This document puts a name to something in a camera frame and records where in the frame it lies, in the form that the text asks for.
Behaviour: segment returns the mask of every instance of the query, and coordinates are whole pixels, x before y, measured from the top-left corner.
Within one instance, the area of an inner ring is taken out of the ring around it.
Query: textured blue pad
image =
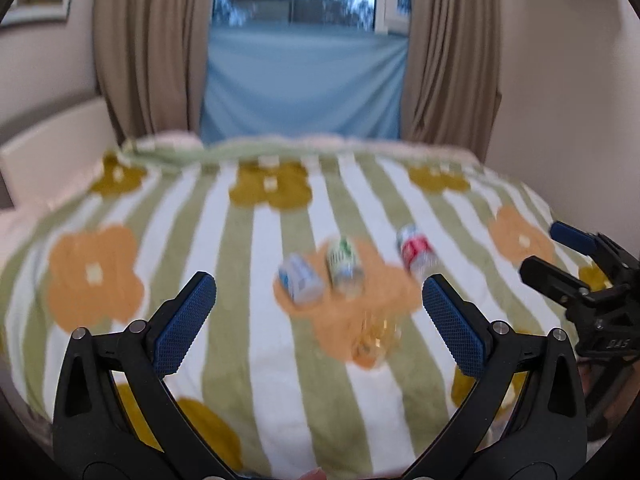
[[[591,256],[596,251],[596,241],[593,236],[562,222],[554,222],[551,225],[549,236],[559,244],[585,256]]]
[[[462,373],[479,379],[484,371],[484,345],[433,278],[424,282],[422,302]]]
[[[175,374],[216,302],[216,283],[204,276],[156,339],[154,370],[159,377]]]

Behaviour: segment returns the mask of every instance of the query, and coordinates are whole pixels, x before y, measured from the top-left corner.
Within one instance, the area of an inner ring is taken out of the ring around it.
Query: brown curtain
[[[484,161],[500,97],[499,0],[412,0],[402,138]]]
[[[94,1],[98,85],[122,136],[198,131],[212,1]]]

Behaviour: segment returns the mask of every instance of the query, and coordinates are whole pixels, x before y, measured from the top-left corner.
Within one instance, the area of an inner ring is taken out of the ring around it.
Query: transparent amber object
[[[364,368],[381,365],[400,342],[398,319],[388,315],[367,314],[362,332],[353,347],[353,361]]]

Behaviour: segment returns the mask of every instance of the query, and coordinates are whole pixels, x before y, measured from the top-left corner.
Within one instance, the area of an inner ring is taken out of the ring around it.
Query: blue gripper pad
[[[591,256],[596,251],[596,240],[593,236],[563,222],[554,222],[549,229],[549,236],[559,244],[585,256]]]
[[[481,336],[489,325],[486,318],[441,275],[425,280],[422,302],[462,373],[479,379],[490,352],[490,342]]]
[[[178,371],[215,302],[215,280],[198,272],[174,300],[165,301],[154,314],[147,345],[160,378]]]

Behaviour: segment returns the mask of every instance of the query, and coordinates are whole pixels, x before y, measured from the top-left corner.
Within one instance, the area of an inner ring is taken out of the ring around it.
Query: white headboard
[[[0,171],[15,206],[48,202],[116,146],[103,98],[23,131],[0,146]]]

